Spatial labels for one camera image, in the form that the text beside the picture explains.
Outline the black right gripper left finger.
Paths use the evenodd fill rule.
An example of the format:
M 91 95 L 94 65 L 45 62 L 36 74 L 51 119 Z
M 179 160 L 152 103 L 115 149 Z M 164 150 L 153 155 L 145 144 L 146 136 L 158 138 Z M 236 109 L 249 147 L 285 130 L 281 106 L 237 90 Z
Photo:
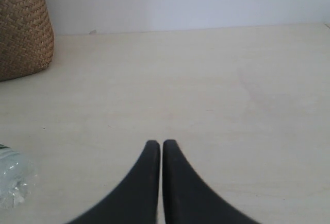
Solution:
M 156 223 L 160 145 L 147 141 L 124 179 L 103 200 L 70 223 Z

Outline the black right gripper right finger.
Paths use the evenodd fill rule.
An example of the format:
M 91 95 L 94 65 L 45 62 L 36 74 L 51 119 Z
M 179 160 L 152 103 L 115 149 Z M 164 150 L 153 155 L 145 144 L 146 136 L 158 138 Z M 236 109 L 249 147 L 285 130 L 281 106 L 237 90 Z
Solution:
M 176 140 L 163 143 L 162 195 L 166 223 L 257 223 L 202 180 Z

